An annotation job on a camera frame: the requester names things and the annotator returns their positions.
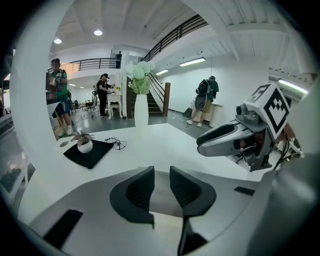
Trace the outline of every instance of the balcony railing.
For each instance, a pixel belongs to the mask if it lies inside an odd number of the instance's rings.
[[[198,30],[202,27],[207,26],[208,23],[200,16],[196,15],[188,19],[169,34],[167,34],[160,42],[158,42],[155,47],[153,47],[147,55],[143,58],[143,61],[148,62],[152,60],[154,56],[160,53],[163,49],[184,37],[185,35],[191,33],[192,31]]]
[[[95,69],[116,69],[116,58],[90,58],[73,61],[66,64],[61,64],[60,69],[65,70],[67,73],[78,72],[81,70],[95,70]]]

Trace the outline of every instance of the black metal railing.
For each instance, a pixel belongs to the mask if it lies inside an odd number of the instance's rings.
[[[164,103],[165,89],[160,85],[160,83],[157,81],[157,79],[152,74],[149,74],[149,81],[150,81],[150,85],[154,89],[155,93],[158,95],[158,97],[160,98],[162,103]]]
[[[116,58],[89,58],[73,61],[70,63],[61,64],[60,69],[65,70],[67,73],[78,72],[81,70],[95,70],[95,69],[116,69]]]
[[[200,16],[196,15],[188,19],[169,34],[167,34],[160,42],[158,42],[143,58],[143,61],[148,62],[158,53],[160,53],[164,48],[168,47],[175,41],[184,37],[185,35],[191,33],[192,31],[198,30],[202,27],[207,26],[208,23]]]

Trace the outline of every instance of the floor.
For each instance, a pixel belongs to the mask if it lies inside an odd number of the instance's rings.
[[[71,115],[73,121],[73,131],[83,131],[85,133],[96,133],[101,131],[115,130],[121,128],[129,128],[135,126],[134,119],[121,119],[117,110],[114,110],[114,117],[100,118],[99,110],[85,111],[77,109],[76,113]],[[202,127],[197,127],[198,123],[193,125],[187,124],[188,118],[182,116],[180,113],[175,113],[169,110],[168,116],[149,116],[149,125],[157,125],[169,123],[180,131],[190,135],[193,138],[198,138],[200,135],[210,129],[209,123],[204,121]]]

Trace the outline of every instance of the woman in black outfit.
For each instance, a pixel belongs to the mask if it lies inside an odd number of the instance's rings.
[[[100,76],[99,81],[96,83],[96,88],[100,100],[100,118],[106,118],[107,114],[106,106],[107,106],[107,94],[108,94],[108,88],[106,85],[106,81],[108,79],[108,74],[104,73]]]

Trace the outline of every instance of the small potted plant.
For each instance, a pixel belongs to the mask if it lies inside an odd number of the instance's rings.
[[[92,144],[92,139],[94,137],[92,137],[90,134],[88,133],[84,133],[82,130],[80,132],[78,132],[74,138],[71,140],[76,141],[77,140],[77,145],[78,145],[78,150],[81,153],[89,153],[92,150],[93,144]]]

